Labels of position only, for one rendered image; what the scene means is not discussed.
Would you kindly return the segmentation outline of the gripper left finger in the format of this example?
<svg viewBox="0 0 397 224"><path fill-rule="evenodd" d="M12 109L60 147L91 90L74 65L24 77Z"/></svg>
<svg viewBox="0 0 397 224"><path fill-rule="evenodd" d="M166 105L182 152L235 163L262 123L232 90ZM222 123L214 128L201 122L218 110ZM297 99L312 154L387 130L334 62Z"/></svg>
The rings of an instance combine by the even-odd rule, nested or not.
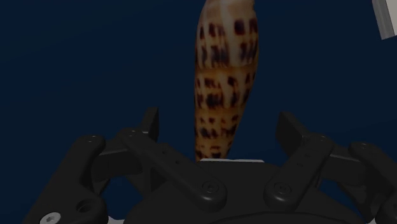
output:
<svg viewBox="0 0 397 224"><path fill-rule="evenodd" d="M102 136L79 137L23 220L23 224L108 224L99 192L113 176L135 174L151 193L151 171L159 172L200 210L226 205L226 186L171 147L157 143L158 108L148 108L137 128L121 130L120 149Z"/></svg>

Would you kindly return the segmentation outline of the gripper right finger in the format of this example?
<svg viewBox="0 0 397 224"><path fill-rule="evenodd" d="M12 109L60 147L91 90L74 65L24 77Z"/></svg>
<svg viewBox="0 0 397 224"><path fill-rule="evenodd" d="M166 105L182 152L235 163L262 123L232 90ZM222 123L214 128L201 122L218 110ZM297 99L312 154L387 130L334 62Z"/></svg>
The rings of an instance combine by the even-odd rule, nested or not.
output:
<svg viewBox="0 0 397 224"><path fill-rule="evenodd" d="M289 158L268 175L264 224L397 224L397 163L376 145L341 147L287 111L275 136Z"/></svg>

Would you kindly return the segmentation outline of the brown spotted cone seashell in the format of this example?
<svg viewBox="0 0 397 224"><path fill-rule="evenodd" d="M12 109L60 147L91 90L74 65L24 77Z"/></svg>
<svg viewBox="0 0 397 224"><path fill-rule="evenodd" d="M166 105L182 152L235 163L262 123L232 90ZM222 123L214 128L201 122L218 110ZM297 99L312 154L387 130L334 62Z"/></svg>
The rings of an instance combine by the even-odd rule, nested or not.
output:
<svg viewBox="0 0 397 224"><path fill-rule="evenodd" d="M195 160L226 158L256 78L255 0L206 0L195 38Z"/></svg>

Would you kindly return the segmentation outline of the white box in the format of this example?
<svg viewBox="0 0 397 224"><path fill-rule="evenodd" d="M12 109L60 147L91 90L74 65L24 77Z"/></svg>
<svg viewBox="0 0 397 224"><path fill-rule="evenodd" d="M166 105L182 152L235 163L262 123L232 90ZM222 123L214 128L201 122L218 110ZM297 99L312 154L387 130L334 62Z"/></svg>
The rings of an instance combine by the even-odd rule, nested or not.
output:
<svg viewBox="0 0 397 224"><path fill-rule="evenodd" d="M397 0L372 0L381 40L397 36Z"/></svg>

